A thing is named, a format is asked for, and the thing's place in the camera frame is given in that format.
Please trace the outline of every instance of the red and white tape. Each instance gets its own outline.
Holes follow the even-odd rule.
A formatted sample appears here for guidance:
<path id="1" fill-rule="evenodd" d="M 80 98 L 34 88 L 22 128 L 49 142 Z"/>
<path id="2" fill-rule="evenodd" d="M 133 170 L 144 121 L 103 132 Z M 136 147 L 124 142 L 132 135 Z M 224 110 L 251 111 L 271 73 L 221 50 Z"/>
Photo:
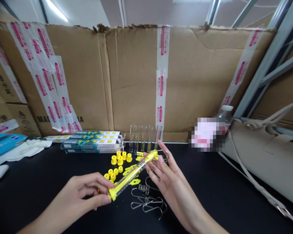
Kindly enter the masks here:
<path id="1" fill-rule="evenodd" d="M 6 133 L 18 127 L 19 125 L 15 119 L 11 119 L 6 122 L 0 123 L 0 134 Z"/>
<path id="2" fill-rule="evenodd" d="M 156 126 L 162 126 L 163 130 L 168 78 L 169 40 L 170 26 L 159 25 L 157 29 Z"/>
<path id="3" fill-rule="evenodd" d="M 32 74 L 52 128 L 62 133 L 82 130 L 69 102 L 62 59 L 55 55 L 44 24 L 12 22 L 8 28 Z"/>
<path id="4" fill-rule="evenodd" d="M 254 55 L 254 52 L 256 50 L 257 45 L 259 44 L 259 41 L 262 35 L 263 35 L 263 31 L 260 29 L 257 29 L 251 33 L 249 39 L 247 40 L 243 53 L 241 55 L 233 80 L 231 81 L 231 84 L 227 90 L 225 98 L 223 99 L 221 103 L 220 108 L 223 105 L 229 105 L 234 95 L 238 91 L 240 85 L 243 82 L 248 66 L 252 60 L 252 57 Z"/>
<path id="5" fill-rule="evenodd" d="M 10 67 L 10 64 L 9 62 L 7 61 L 7 58 L 6 58 L 6 55 L 4 54 L 1 46 L 0 46 L 0 63 L 7 75 L 7 77 L 9 78 L 19 100 L 22 102 L 22 103 L 27 103 L 26 102 L 26 99 L 25 99 L 25 96 L 20 88 L 20 85 L 19 83 L 17 82 L 16 78 L 15 78 L 15 75 Z"/>

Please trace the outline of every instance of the glass test tube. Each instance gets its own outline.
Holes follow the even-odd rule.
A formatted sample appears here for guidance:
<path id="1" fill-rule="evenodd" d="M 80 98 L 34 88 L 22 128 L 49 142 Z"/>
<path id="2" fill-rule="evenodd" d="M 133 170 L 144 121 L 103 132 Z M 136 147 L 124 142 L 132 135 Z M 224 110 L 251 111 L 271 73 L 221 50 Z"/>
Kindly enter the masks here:
<path id="1" fill-rule="evenodd" d="M 163 127 L 160 125 L 156 126 L 156 138 L 155 138 L 155 144 L 154 144 L 154 150 L 157 150 L 158 147 L 158 141 L 160 140 L 161 136 L 162 136 L 162 129 Z"/>
<path id="2" fill-rule="evenodd" d="M 141 125 L 136 130 L 136 140 L 135 140 L 136 144 L 135 144 L 134 150 L 133 150 L 134 154 L 137 154 L 137 151 L 139 151 L 140 131 L 141 131 Z"/>
<path id="3" fill-rule="evenodd" d="M 146 137 L 147 137 L 147 126 L 142 126 L 142 137 L 141 137 L 141 152 L 144 152 L 145 144 L 146 144 Z"/>
<path id="4" fill-rule="evenodd" d="M 152 146 L 152 138 L 153 138 L 153 130 L 154 126 L 149 125 L 148 129 L 148 138 L 147 138 L 147 152 L 149 153 L 151 151 L 151 146 Z"/>
<path id="5" fill-rule="evenodd" d="M 108 190 L 108 196 L 112 201 L 115 201 L 117 196 L 121 194 L 121 192 L 132 182 L 133 179 L 139 175 L 147 162 L 151 162 L 155 156 L 157 155 L 157 152 L 149 153 L 143 161 L 140 161 L 127 175 L 125 175 L 116 185 L 114 188 L 110 188 Z"/>
<path id="6" fill-rule="evenodd" d="M 133 139 L 134 139 L 134 126 L 133 124 L 130 125 L 130 135 L 129 135 L 129 152 L 133 151 Z"/>

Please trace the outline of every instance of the cardboard box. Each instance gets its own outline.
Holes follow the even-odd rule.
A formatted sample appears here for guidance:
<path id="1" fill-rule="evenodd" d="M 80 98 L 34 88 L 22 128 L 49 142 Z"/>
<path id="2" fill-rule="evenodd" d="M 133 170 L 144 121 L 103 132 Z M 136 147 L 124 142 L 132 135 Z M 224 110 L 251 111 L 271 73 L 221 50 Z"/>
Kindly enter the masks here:
<path id="1" fill-rule="evenodd" d="M 0 97 L 3 102 L 16 102 L 16 103 L 26 103 L 24 95 L 19 87 L 18 82 L 15 79 L 13 71 L 8 64 L 7 58 L 0 47 Z"/>
<path id="2" fill-rule="evenodd" d="M 131 123 L 155 125 L 157 86 L 156 25 L 127 28 L 46 25 L 56 55 L 62 57 L 68 94 L 83 129 L 129 132 Z M 197 117 L 217 114 L 254 29 L 172 27 L 163 140 L 187 142 Z M 263 36 L 235 98 L 239 103 L 275 31 Z M 7 26 L 0 44 L 44 135 L 60 135 Z"/>
<path id="3" fill-rule="evenodd" d="M 41 136 L 27 105 L 0 104 L 0 124 L 12 119 L 16 120 L 19 127 L 8 131 L 8 133 L 23 134 L 26 136 Z"/>
<path id="4" fill-rule="evenodd" d="M 286 60 L 293 57 L 293 48 Z M 265 119 L 293 102 L 293 68 L 271 82 L 251 118 Z M 278 124 L 293 130 L 293 110 Z"/>

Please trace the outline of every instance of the white wall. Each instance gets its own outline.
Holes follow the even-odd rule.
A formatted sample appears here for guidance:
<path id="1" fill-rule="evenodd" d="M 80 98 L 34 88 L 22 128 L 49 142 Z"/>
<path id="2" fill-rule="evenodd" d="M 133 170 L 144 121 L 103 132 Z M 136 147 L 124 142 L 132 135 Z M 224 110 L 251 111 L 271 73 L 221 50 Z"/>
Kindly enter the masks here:
<path id="1" fill-rule="evenodd" d="M 6 0 L 21 21 L 45 23 L 38 0 Z M 99 23 L 109 26 L 100 0 L 51 0 L 65 15 L 68 22 L 57 16 L 51 9 L 50 24 L 81 25 L 91 28 Z"/>
<path id="2" fill-rule="evenodd" d="M 173 0 L 122 0 L 128 24 L 169 24 L 172 26 L 203 25 L 209 3 L 183 3 L 175 4 Z M 258 0 L 259 6 L 277 6 L 280 0 Z M 215 25 L 231 26 L 246 3 L 242 0 L 220 2 Z M 241 27 L 273 13 L 276 7 L 256 7 L 241 23 Z"/>

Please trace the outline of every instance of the black table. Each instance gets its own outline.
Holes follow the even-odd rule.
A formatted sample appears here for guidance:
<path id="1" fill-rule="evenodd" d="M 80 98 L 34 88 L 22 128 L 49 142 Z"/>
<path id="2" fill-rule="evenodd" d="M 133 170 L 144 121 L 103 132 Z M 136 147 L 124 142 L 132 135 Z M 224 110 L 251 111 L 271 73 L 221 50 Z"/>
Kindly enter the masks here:
<path id="1" fill-rule="evenodd" d="M 185 144 L 167 144 L 207 212 L 230 233 L 293 233 L 293 222 L 282 216 L 252 184 L 217 153 L 192 152 Z M 112 154 L 65 154 L 53 144 L 38 155 L 7 163 L 0 179 L 0 233 L 15 233 L 38 217 L 72 176 L 107 173 Z M 139 178 L 144 184 L 143 171 Z M 293 204 L 257 180 L 293 214 Z M 136 200 L 129 186 L 115 202 L 90 211 L 64 233 L 184 233 L 170 209 L 132 210 Z"/>

